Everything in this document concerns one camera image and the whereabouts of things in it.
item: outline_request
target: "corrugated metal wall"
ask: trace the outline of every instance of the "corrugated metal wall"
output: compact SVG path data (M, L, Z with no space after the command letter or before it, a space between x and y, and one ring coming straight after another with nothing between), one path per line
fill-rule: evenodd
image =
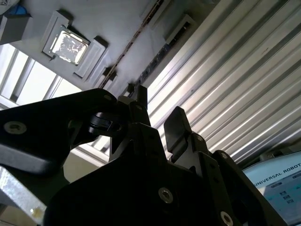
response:
M149 87L152 126L181 106L241 162L301 137L301 1L221 0Z

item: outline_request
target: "blue object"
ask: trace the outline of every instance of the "blue object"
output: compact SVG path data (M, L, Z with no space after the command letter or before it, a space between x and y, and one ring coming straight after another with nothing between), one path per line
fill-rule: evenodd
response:
M27 11L23 6L17 4L13 6L11 9L9 9L7 13L10 15L24 15L27 14Z

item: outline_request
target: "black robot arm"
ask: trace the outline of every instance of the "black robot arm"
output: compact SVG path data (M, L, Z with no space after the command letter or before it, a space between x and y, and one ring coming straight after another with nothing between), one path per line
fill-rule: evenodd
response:
M168 161L151 127L143 87L137 101L94 89L0 116L0 164L40 186L41 178L60 174L71 149L99 135L111 137L110 162L71 184L61 183L43 208L30 209L40 218L37 223L286 226L228 154L208 151L179 107L164 123L173 154Z

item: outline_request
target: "metal screw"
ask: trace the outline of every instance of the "metal screw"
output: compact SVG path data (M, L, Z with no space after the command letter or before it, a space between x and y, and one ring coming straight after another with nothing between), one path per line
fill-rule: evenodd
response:
M171 204L174 200L173 194L166 187L159 189L159 196L167 204Z
M104 95L104 98L106 98L107 100L112 100L112 97L108 96L108 95Z
M30 213L34 218L42 218L43 216L43 211L39 207L31 209Z
M225 223L225 225L227 225L227 226L233 226L233 220L229 216L228 213L222 211L221 212L221 218L222 218L223 222Z
M222 157L223 157L224 159L227 159L227 158L228 158L227 155L226 155L225 153L222 153Z
M21 135L26 132L27 127L19 121L9 121L4 124L4 130L9 134Z

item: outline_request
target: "bolt head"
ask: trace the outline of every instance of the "bolt head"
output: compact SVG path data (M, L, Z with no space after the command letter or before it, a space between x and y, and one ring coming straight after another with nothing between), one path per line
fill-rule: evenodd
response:
M3 127L7 133L13 135L21 135L27 131L26 125L19 121L9 121Z
M223 157L224 159L227 159L227 158L228 158L228 156L227 156L225 153L222 153L222 157Z
M233 226L233 220L228 213L221 211L221 218L226 226Z
M165 202L167 204L171 204L173 202L173 200L174 200L173 194L166 187L160 188L158 193L159 193L160 199L163 202Z

